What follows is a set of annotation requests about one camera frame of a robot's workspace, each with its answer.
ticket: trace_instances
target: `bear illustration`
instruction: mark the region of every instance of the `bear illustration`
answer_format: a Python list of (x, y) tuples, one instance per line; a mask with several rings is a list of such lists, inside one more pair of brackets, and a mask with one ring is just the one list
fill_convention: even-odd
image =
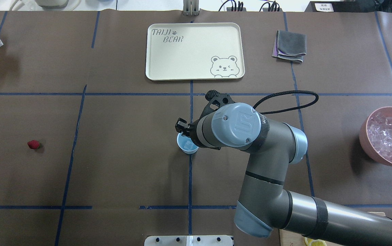
[(211, 73), (214, 78), (236, 78), (240, 69), (237, 66), (237, 57), (230, 56), (228, 58), (219, 58), (213, 56), (211, 58), (213, 66), (211, 67)]

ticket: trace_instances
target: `black box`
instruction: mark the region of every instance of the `black box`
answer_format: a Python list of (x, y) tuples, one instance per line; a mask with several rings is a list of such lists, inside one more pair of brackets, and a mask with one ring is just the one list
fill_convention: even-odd
[(310, 1), (305, 12), (352, 12), (360, 13), (360, 5), (357, 2), (323, 2), (323, 1)]

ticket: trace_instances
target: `blue joint cap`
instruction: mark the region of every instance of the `blue joint cap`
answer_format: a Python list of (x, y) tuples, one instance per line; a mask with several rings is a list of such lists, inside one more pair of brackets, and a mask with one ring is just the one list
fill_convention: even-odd
[(214, 113), (211, 130), (216, 139), (226, 146), (246, 146), (260, 134), (260, 115), (246, 103), (228, 104)]
[(272, 227), (258, 219), (240, 202), (237, 202), (234, 223), (242, 232), (255, 237), (269, 237), (273, 231)]
[(295, 151), (295, 157), (293, 157), (293, 160), (290, 162), (291, 164), (298, 163), (302, 160), (303, 156), (307, 152), (308, 148), (308, 140), (307, 136), (305, 136), (305, 133), (301, 131), (300, 129), (297, 129), (296, 127), (290, 126), (289, 124), (283, 122), (286, 124), (290, 130), (293, 133), (293, 136), (295, 138), (295, 144), (296, 144), (296, 151)]

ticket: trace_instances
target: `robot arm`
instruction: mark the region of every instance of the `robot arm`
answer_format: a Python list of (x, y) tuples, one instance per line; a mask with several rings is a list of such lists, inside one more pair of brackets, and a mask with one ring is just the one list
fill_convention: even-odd
[(278, 228), (347, 246), (392, 246), (392, 219), (283, 189), (288, 165), (307, 151), (300, 129), (235, 103), (228, 94), (209, 91), (205, 98), (209, 103), (199, 120), (187, 124), (180, 118), (175, 127), (201, 148), (250, 153), (234, 219), (240, 230), (268, 237)]

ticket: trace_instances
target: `red sponge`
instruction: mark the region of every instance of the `red sponge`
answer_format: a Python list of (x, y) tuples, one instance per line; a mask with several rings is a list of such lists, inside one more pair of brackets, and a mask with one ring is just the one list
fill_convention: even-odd
[(27, 145), (29, 145), (29, 148), (31, 148), (31, 149), (38, 149), (40, 147), (39, 142), (36, 140), (32, 140), (32, 141), (28, 142)]

